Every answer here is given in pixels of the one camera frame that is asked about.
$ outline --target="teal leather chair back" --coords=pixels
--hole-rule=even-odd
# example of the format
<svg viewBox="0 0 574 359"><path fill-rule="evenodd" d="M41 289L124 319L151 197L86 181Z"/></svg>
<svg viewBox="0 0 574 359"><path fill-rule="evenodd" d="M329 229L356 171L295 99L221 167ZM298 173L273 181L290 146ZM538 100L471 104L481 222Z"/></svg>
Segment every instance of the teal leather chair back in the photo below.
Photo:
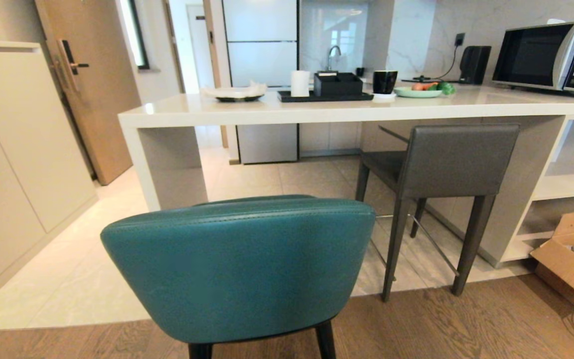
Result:
<svg viewBox="0 0 574 359"><path fill-rule="evenodd" d="M370 206L353 200L259 197L132 216L101 237L164 332L186 343L224 343L338 314L374 219Z"/></svg>

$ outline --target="white refrigerator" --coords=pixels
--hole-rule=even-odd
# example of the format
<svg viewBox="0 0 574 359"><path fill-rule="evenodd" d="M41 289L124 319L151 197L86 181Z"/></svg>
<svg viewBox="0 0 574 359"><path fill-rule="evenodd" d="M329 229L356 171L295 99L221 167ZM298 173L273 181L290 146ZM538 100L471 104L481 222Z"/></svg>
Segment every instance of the white refrigerator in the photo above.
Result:
<svg viewBox="0 0 574 359"><path fill-rule="evenodd" d="M223 0L232 86L291 86L298 70L298 0ZM243 164L298 161L298 125L237 126Z"/></svg>

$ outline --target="chair leg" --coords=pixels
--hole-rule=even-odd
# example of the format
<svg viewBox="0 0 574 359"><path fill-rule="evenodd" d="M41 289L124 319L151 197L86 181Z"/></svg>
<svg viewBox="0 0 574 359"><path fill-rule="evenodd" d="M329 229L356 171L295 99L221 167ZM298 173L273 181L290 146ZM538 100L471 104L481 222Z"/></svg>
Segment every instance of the chair leg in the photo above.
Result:
<svg viewBox="0 0 574 359"><path fill-rule="evenodd" d="M464 285L471 272L473 261L478 254L482 235L486 229L490 211L493 208L495 201L494 195L477 196L473 202L473 209L471 210L471 219L464 235L464 243L462 244L462 253L460 254L460 262L457 265L457 272L453 282L451 292L459 296L464 291Z"/></svg>
<svg viewBox="0 0 574 359"><path fill-rule="evenodd" d="M189 347L189 359L212 359L212 344L187 345Z"/></svg>
<svg viewBox="0 0 574 359"><path fill-rule="evenodd" d="M426 198L418 199L418 206L415 209L415 219L417 219L418 222L422 218L422 213L424 213L424 207L426 206L426 204L427 204ZM411 227L411 238L415 238L415 235L418 233L418 228L419 225L414 221L413 227Z"/></svg>
<svg viewBox="0 0 574 359"><path fill-rule="evenodd" d="M333 345L333 329L331 320L316 327L316 337L318 348L322 359L335 359L335 345Z"/></svg>
<svg viewBox="0 0 574 359"><path fill-rule="evenodd" d="M398 255L400 254L400 247L403 242L403 234L405 234L405 225L407 214L409 214L409 207L411 200L409 199L396 199L396 207L394 208L394 223L391 226L391 238L389 239L389 254L387 254L387 264L385 269L385 284L382 289L382 300L387 302L391 295L391 285L396 279L396 265L398 263Z"/></svg>
<svg viewBox="0 0 574 359"><path fill-rule="evenodd" d="M360 161L358 170L358 185L356 186L356 200L365 201L365 192L367 191L367 180L369 179L369 168Z"/></svg>

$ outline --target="microwave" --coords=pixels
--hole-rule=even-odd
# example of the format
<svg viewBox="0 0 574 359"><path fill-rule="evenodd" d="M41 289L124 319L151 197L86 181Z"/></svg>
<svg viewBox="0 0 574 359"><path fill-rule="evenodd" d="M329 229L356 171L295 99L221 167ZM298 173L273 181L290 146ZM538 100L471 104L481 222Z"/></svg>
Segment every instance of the microwave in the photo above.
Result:
<svg viewBox="0 0 574 359"><path fill-rule="evenodd" d="M506 30L493 81L574 93L574 22Z"/></svg>

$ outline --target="green vegetable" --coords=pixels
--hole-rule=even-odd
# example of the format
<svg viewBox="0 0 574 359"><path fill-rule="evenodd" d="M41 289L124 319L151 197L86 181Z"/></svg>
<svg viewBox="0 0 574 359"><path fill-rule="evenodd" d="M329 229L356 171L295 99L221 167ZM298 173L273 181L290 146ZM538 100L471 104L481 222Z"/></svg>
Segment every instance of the green vegetable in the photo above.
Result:
<svg viewBox="0 0 574 359"><path fill-rule="evenodd" d="M442 90L442 93L445 95L451 95L452 93L455 93L455 86L449 84L448 82L440 82L437 85L437 89Z"/></svg>

